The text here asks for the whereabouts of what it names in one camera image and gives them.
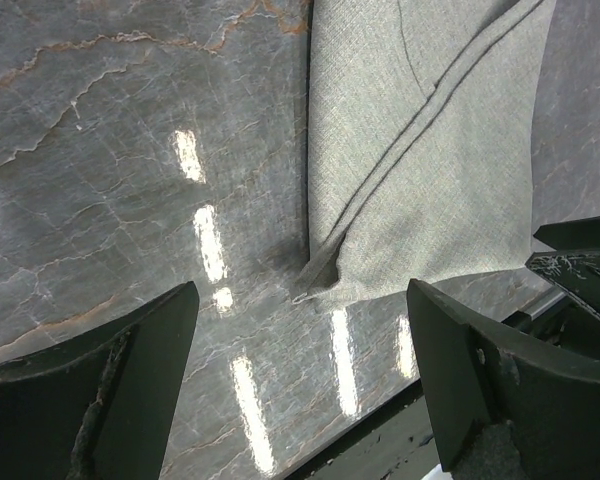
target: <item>textured fabric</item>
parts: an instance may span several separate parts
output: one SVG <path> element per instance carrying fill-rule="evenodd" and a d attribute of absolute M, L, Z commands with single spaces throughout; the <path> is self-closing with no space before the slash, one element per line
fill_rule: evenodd
<path fill-rule="evenodd" d="M 323 310 L 411 278 L 521 267 L 531 119 L 555 0 L 317 0 L 311 259 Z"/>
<path fill-rule="evenodd" d="M 453 480 L 530 480 L 507 423 L 485 427 L 463 451 Z"/>

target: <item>glossy floor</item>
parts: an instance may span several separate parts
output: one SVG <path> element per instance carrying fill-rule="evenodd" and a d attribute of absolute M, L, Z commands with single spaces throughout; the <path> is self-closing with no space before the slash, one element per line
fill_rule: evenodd
<path fill-rule="evenodd" d="M 308 257 L 307 15 L 0 4 L 0 362 L 193 279 L 165 479 L 279 475 L 417 375 L 403 295 L 328 315 L 288 299 Z M 536 225 L 600 214 L 600 2 L 558 2 L 533 150 Z M 545 285 L 442 287 L 503 318 Z"/>

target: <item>gray fabric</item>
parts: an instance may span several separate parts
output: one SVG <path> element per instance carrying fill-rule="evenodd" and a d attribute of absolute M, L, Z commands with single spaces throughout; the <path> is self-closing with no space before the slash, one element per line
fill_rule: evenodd
<path fill-rule="evenodd" d="M 507 423 L 485 427 L 453 469 L 453 480 L 530 480 Z"/>
<path fill-rule="evenodd" d="M 530 132 L 555 0 L 317 0 L 311 259 L 323 310 L 409 279 L 521 267 Z"/>

